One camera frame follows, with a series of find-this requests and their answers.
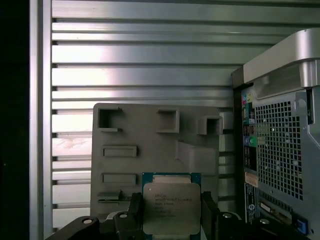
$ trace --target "sticker label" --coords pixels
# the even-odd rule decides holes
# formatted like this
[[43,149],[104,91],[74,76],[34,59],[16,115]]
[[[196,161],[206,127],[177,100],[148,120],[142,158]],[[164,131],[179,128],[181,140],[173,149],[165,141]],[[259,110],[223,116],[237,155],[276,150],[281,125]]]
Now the sticker label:
[[250,184],[244,184],[245,191],[245,222],[252,224],[257,217],[256,213],[256,188]]
[[244,173],[244,181],[247,184],[254,186],[255,188],[258,187],[258,181],[259,181],[258,177],[249,172]]

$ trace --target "rectangular slot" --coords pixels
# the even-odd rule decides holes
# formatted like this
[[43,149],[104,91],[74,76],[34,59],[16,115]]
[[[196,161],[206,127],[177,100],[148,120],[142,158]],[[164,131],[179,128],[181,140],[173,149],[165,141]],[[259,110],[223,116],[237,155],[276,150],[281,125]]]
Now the rectangular slot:
[[135,158],[137,146],[103,146],[103,156],[107,158]]
[[254,135],[256,133],[256,126],[255,125],[250,125],[250,134]]
[[120,200],[121,191],[118,192],[99,192],[98,198],[99,202],[110,202],[110,201],[119,201]]
[[115,117],[122,113],[121,108],[101,108],[98,110],[98,128],[103,132],[119,132],[121,128],[116,127]]
[[220,116],[204,116],[197,121],[198,135],[222,135],[223,124]]
[[180,112],[177,109],[158,109],[159,127],[157,133],[179,133],[180,132]]
[[137,176],[135,174],[102,174],[102,182],[105,184],[134,186]]

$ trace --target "metal screw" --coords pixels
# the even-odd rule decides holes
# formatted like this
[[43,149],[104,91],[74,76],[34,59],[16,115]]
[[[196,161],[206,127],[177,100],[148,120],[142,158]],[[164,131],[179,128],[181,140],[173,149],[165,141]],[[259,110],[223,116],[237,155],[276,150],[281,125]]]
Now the metal screw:
[[263,219],[260,219],[260,223],[269,224],[270,222],[269,222],[269,220],[263,218]]
[[91,219],[86,219],[86,220],[83,221],[83,223],[84,224],[90,224],[90,223],[92,223],[92,220]]
[[226,219],[232,218],[232,215],[230,213],[224,213],[222,216],[225,217]]

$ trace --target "white label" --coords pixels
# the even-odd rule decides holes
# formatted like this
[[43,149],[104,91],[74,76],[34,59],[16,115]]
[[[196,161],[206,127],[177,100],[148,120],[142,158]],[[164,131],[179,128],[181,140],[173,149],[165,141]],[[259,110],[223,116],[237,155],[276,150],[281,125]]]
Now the white label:
[[271,212],[271,208],[268,207],[267,205],[263,204],[262,202],[260,203],[260,207],[264,210],[266,210],[268,213]]
[[255,188],[258,187],[258,177],[251,174],[251,173],[248,173],[248,172],[245,172],[244,173],[244,181],[247,183],[247,184],[250,184],[252,186],[254,186]]

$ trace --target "ports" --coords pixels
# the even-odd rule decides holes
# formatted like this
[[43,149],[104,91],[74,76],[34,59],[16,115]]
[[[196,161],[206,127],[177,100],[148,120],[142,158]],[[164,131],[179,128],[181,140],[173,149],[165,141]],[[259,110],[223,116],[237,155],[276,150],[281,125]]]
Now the ports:
[[249,136],[250,131],[249,131],[249,126],[248,125],[243,125],[243,135],[244,136]]
[[244,147],[244,156],[249,157],[250,155],[250,148],[248,146]]
[[250,125],[250,134],[254,135],[256,133],[256,126],[255,125]]

